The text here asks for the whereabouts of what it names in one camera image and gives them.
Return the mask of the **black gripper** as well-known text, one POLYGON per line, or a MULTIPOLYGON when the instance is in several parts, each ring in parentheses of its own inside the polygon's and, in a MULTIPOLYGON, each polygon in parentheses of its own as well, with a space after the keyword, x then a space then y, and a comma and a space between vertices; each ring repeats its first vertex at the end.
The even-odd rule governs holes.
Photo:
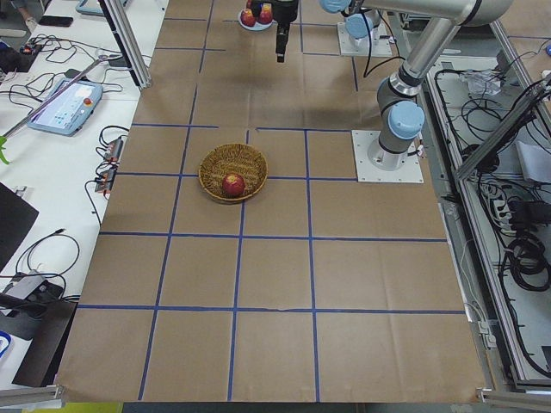
POLYGON ((275 21, 277 24, 275 38, 275 55, 278 63, 285 62, 288 44, 289 25, 297 19, 298 0, 275 0, 275 21))

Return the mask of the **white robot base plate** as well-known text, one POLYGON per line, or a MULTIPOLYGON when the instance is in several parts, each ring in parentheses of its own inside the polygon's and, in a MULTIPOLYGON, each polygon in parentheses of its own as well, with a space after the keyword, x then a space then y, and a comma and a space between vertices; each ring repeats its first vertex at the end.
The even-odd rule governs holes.
POLYGON ((415 145, 404 154, 390 154, 379 145, 379 131, 352 130, 352 147, 359 182, 369 183, 411 183, 424 182, 421 165, 415 145))

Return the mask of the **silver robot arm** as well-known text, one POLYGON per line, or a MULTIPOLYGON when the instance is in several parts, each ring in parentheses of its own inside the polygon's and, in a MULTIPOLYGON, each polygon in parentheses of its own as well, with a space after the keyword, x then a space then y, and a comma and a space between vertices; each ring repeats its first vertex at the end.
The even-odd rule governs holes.
POLYGON ((377 92, 382 128, 370 144, 370 162, 381 170, 394 171, 403 166, 408 148, 424 125, 424 111, 415 97, 424 77, 443 49, 461 27, 478 27, 496 21, 512 5, 511 1, 321 1, 327 13, 349 10, 359 14, 362 6, 401 13, 427 15, 430 21, 417 45, 399 69, 385 78, 377 92))
POLYGON ((356 45, 362 42, 377 44, 380 38, 381 13, 376 9, 365 9, 344 18, 346 33, 356 45))

